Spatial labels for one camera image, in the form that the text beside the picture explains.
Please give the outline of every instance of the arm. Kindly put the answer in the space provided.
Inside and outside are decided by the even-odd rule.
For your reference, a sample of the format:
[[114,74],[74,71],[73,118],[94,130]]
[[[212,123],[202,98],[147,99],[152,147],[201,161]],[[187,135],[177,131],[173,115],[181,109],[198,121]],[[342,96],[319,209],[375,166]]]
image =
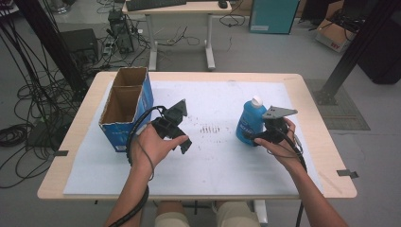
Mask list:
[[[188,136],[183,135],[173,140],[163,140],[153,126],[148,124],[138,138],[132,140],[132,168],[105,226],[110,226],[125,216],[142,199],[148,185],[148,179],[152,174],[152,167],[146,153],[153,165],[157,166],[173,148],[183,143],[186,139],[188,139]],[[141,212],[138,212],[124,226],[139,226],[140,217]]]
[[[294,138],[295,125],[290,120],[286,118],[285,120],[289,127],[288,137]],[[347,226],[347,223],[312,182],[286,141],[275,145],[257,138],[254,142],[268,149],[286,168],[298,189],[311,226]]]

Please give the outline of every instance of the person's left hand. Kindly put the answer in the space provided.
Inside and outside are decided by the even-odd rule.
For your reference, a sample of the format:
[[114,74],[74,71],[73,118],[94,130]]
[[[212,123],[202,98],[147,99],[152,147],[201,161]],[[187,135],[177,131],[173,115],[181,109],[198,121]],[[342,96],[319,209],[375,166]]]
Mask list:
[[165,159],[172,149],[187,139],[187,135],[182,135],[172,140],[164,140],[160,138],[153,126],[148,124],[141,134],[131,142],[132,167],[151,173],[152,168]]

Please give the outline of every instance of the wooden table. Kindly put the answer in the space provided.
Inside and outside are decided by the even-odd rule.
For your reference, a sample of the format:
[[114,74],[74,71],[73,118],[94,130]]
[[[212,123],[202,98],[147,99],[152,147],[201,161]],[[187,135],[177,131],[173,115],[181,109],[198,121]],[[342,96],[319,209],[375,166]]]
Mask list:
[[157,42],[153,37],[154,25],[164,26],[207,26],[207,38],[205,43],[205,53],[209,70],[214,70],[215,60],[212,50],[212,17],[213,14],[229,14],[231,5],[227,2],[227,9],[221,9],[218,2],[187,2],[185,5],[166,7],[159,9],[147,9],[138,11],[127,11],[124,4],[122,9],[124,14],[135,15],[145,14],[148,25],[148,36],[150,41],[149,71],[156,70],[157,62]]
[[[103,98],[107,86],[114,79],[115,75],[115,72],[102,72],[96,75],[95,80],[79,108],[74,122],[61,144],[60,150],[68,150],[68,155],[55,157],[53,164],[49,168],[39,188],[38,197],[40,199],[102,200],[117,198],[117,196],[66,196],[63,194],[63,189],[70,175],[79,145],[85,137],[94,112],[100,100]],[[300,75],[149,72],[149,76],[151,81],[249,81],[283,83],[288,91],[292,106],[299,111],[297,119],[302,126],[309,153],[323,185],[324,196],[327,198],[353,198],[357,195],[357,191],[351,179],[349,177],[340,177],[337,173],[337,170],[345,169],[346,167]]]

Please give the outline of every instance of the blue box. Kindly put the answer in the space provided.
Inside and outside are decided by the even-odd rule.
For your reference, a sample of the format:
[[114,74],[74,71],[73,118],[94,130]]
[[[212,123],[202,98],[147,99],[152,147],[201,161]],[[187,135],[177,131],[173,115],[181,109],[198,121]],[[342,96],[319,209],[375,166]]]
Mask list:
[[[120,68],[114,79],[99,126],[116,152],[125,152],[134,122],[153,106],[147,68]],[[140,127],[150,121],[151,115]]]

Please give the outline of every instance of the black cabinet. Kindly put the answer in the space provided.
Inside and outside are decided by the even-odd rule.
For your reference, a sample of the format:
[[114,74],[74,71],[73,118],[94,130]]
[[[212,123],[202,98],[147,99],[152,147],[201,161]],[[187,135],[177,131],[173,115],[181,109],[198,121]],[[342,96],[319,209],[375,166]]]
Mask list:
[[401,9],[380,28],[358,65],[374,83],[394,84],[401,79]]

